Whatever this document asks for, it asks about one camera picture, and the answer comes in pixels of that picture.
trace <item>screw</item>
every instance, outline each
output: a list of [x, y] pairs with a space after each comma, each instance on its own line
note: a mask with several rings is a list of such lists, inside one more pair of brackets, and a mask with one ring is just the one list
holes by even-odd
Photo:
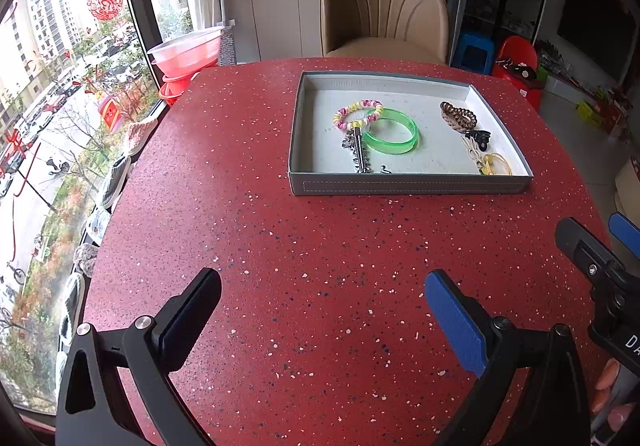
[[498, 330], [505, 331], [509, 328], [510, 324], [511, 322], [503, 316], [498, 316], [497, 318], [494, 318], [494, 327], [497, 328]]
[[622, 294], [620, 294], [619, 292], [616, 292], [613, 295], [613, 301], [616, 303], [616, 305], [618, 307], [620, 307], [621, 309], [625, 306], [625, 299], [622, 296]]
[[139, 330], [146, 329], [152, 321], [150, 316], [141, 316], [136, 320], [136, 328]]
[[558, 323], [558, 325], [556, 325], [554, 328], [559, 336], [568, 336], [571, 333], [569, 327], [563, 325], [562, 323]]
[[88, 334], [90, 330], [91, 323], [81, 323], [78, 325], [76, 332], [78, 332], [78, 336], [84, 336], [85, 334]]

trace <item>green plastic bangle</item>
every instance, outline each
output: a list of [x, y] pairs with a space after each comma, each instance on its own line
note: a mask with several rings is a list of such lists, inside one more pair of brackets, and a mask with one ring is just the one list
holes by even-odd
[[419, 139], [418, 127], [410, 117], [407, 117], [401, 111], [385, 108], [380, 119], [389, 119], [390, 121], [398, 122], [411, 132], [411, 139], [406, 142], [387, 142], [378, 139], [366, 131], [362, 134], [362, 140], [369, 148], [388, 155], [401, 155], [402, 153], [410, 152], [417, 146]]

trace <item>cabinet door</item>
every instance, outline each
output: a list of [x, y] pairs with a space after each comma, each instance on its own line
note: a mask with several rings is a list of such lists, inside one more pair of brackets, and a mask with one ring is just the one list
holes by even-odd
[[255, 33], [254, 6], [251, 0], [225, 0], [226, 16], [236, 20], [233, 28], [238, 63], [260, 61]]
[[320, 0], [298, 0], [300, 3], [300, 37], [303, 58], [321, 58]]
[[262, 61], [301, 58], [298, 0], [252, 0]]

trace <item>television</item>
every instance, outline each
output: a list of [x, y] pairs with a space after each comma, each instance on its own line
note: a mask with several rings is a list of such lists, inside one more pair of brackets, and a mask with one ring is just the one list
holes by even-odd
[[620, 80], [636, 21], [619, 0], [564, 0], [558, 35]]

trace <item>red table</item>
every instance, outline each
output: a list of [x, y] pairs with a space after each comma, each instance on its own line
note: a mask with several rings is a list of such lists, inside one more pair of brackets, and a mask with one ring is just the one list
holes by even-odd
[[[296, 89], [301, 71], [318, 69], [472, 83], [526, 156], [532, 186], [503, 196], [294, 197]], [[589, 285], [554, 245], [556, 222], [569, 215], [606, 238], [569, 157], [508, 82], [402, 61], [211, 68], [138, 162], [100, 248], [84, 320], [128, 326], [214, 267], [222, 300], [172, 379], [217, 444], [430, 444], [474, 382], [422, 296], [432, 269], [518, 326], [567, 323], [593, 385], [604, 355], [587, 337]]]

